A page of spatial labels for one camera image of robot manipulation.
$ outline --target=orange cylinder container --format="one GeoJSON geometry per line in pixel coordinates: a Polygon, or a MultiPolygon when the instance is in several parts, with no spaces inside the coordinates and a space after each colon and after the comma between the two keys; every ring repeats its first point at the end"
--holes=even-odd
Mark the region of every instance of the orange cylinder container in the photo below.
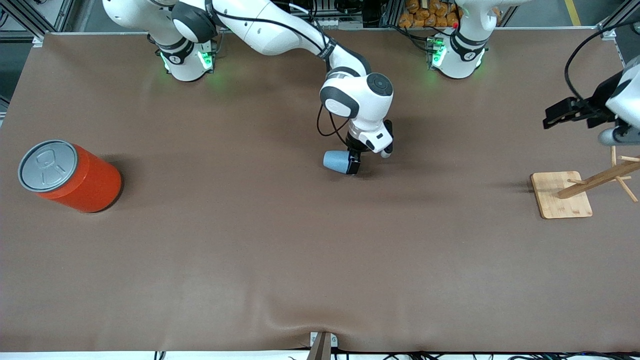
{"type": "Polygon", "coordinates": [[[122,187],[120,173],[113,165],[63,140],[34,146],[20,162],[18,178],[38,196],[83,213],[105,209],[122,187]]]}

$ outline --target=metal lid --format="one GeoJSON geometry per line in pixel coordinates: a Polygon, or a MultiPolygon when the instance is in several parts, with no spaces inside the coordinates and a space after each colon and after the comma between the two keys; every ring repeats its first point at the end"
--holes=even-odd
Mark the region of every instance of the metal lid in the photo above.
{"type": "Polygon", "coordinates": [[[29,150],[20,161],[18,180],[32,192],[50,192],[63,186],[74,174],[78,154],[64,140],[48,140],[29,150]]]}

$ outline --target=robot end effector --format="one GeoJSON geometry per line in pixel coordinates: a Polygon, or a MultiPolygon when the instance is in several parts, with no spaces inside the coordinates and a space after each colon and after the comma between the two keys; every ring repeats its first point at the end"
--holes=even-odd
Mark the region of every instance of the robot end effector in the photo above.
{"type": "Polygon", "coordinates": [[[545,129],[568,121],[587,120],[590,129],[615,122],[598,136],[602,145],[640,145],[640,56],[598,85],[590,98],[568,97],[547,108],[546,114],[545,129]]]}

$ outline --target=black cable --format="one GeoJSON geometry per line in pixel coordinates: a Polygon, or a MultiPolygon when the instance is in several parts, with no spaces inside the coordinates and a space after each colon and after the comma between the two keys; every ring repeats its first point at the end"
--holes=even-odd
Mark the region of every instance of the black cable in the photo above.
{"type": "Polygon", "coordinates": [[[340,125],[340,127],[338,127],[337,129],[334,129],[334,131],[332,133],[328,133],[325,134],[320,130],[320,115],[322,114],[322,111],[324,110],[324,105],[320,105],[320,111],[318,112],[318,118],[316,119],[316,128],[318,129],[318,133],[324,137],[328,137],[331,135],[335,135],[337,134],[338,131],[342,130],[342,128],[349,122],[350,119],[347,119],[344,121],[344,123],[342,125],[340,125]]]}
{"type": "Polygon", "coordinates": [[[2,28],[6,24],[6,21],[8,19],[9,19],[9,13],[7,13],[4,10],[0,9],[0,21],[2,22],[2,24],[0,24],[0,28],[2,28]]]}
{"type": "MultiPolygon", "coordinates": [[[[408,31],[407,29],[402,29],[402,28],[400,28],[399,26],[396,26],[396,25],[393,25],[393,24],[386,24],[386,25],[382,25],[382,27],[383,27],[383,28],[392,28],[392,29],[396,29],[396,30],[400,31],[400,33],[402,33],[404,36],[409,35],[409,36],[411,36],[412,38],[417,39],[417,40],[426,40],[426,39],[427,39],[426,37],[418,37],[418,36],[416,36],[416,35],[410,35],[410,34],[409,34],[409,31],[408,31]]],[[[425,29],[432,29],[432,30],[435,30],[437,33],[439,33],[439,34],[443,34],[443,35],[445,35],[445,36],[450,36],[450,34],[447,34],[447,33],[445,33],[444,31],[442,31],[442,30],[440,30],[440,29],[438,29],[438,28],[434,28],[433,26],[425,26],[424,28],[425,28],[425,29]]]]}
{"type": "Polygon", "coordinates": [[[417,47],[418,49],[420,49],[420,50],[422,50],[422,51],[424,51],[424,52],[426,52],[426,53],[434,53],[434,51],[433,51],[433,50],[426,49],[424,46],[420,45],[420,44],[416,41],[416,40],[426,41],[426,40],[427,40],[427,38],[426,38],[426,37],[419,37],[419,36],[416,36],[416,35],[409,34],[409,31],[407,31],[406,29],[399,28],[399,27],[397,27],[397,26],[395,26],[395,25],[390,25],[390,24],[389,24],[389,25],[384,25],[384,26],[382,26],[382,27],[383,27],[383,28],[392,28],[392,29],[396,29],[396,30],[398,30],[398,32],[400,32],[400,34],[402,34],[402,35],[406,36],[409,40],[411,40],[411,42],[413,43],[413,45],[414,45],[415,47],[417,47]]]}
{"type": "Polygon", "coordinates": [[[627,26],[627,25],[631,25],[633,26],[633,24],[635,24],[637,22],[637,20],[629,20],[629,21],[625,21],[625,22],[621,22],[617,25],[612,25],[612,26],[607,26],[606,28],[597,31],[596,33],[593,33],[591,36],[587,37],[586,39],[584,39],[583,42],[580,43],[580,45],[578,45],[578,47],[575,48],[575,50],[573,51],[573,53],[571,54],[571,56],[569,57],[569,60],[567,60],[566,65],[564,66],[564,80],[566,81],[567,86],[569,86],[569,90],[571,90],[571,92],[573,92],[573,94],[580,100],[580,101],[584,101],[584,98],[578,93],[578,90],[575,89],[575,87],[573,86],[571,79],[569,78],[569,66],[571,65],[571,62],[573,61],[573,59],[575,58],[576,55],[578,55],[578,52],[592,39],[594,39],[595,37],[597,37],[598,35],[602,34],[602,33],[606,33],[607,31],[611,31],[613,29],[617,29],[617,28],[621,28],[623,26],[627,26]]]}
{"type": "Polygon", "coordinates": [[[460,28],[460,12],[458,11],[458,10],[460,10],[460,8],[458,7],[458,4],[456,4],[456,0],[451,0],[451,1],[453,2],[453,5],[456,5],[455,13],[456,13],[456,17],[458,18],[458,28],[460,28]]]}
{"type": "Polygon", "coordinates": [[[608,357],[609,359],[613,359],[613,360],[624,360],[620,356],[617,356],[617,355],[614,355],[614,354],[605,354],[603,352],[597,352],[597,351],[577,352],[575,354],[568,355],[568,356],[564,357],[563,359],[568,359],[568,358],[574,357],[574,356],[600,356],[600,357],[608,357]]]}
{"type": "Polygon", "coordinates": [[[274,24],[274,25],[277,25],[277,26],[281,26],[281,27],[283,27],[285,29],[289,29],[289,30],[293,31],[294,33],[300,35],[301,37],[307,39],[307,41],[309,41],[311,44],[313,44],[315,47],[317,47],[319,51],[323,50],[323,48],[320,47],[320,45],[315,43],[313,40],[311,40],[311,38],[309,38],[305,34],[301,33],[300,31],[290,27],[289,25],[282,24],[281,22],[277,22],[277,21],[273,21],[273,20],[269,20],[269,19],[251,19],[251,18],[248,18],[248,17],[227,15],[226,13],[221,13],[221,12],[217,11],[216,9],[213,9],[213,12],[216,13],[217,16],[226,17],[226,18],[232,19],[232,20],[240,20],[240,21],[246,21],[246,22],[250,22],[250,21],[267,22],[268,24],[274,24]]]}

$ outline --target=floor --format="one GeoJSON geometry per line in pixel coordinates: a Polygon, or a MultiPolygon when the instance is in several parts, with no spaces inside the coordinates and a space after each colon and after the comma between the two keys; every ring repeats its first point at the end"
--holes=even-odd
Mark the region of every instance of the floor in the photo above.
{"type": "MultiPolygon", "coordinates": [[[[518,9],[509,22],[513,27],[556,27],[594,25],[611,14],[622,0],[535,0],[518,9]]],[[[73,31],[128,32],[107,17],[101,0],[77,0],[73,31]]],[[[640,10],[635,14],[640,19],[640,10]]],[[[630,29],[618,30],[618,43],[626,60],[640,54],[640,38],[630,29]]],[[[0,95],[10,99],[31,44],[4,44],[0,38],[0,95]]]]}

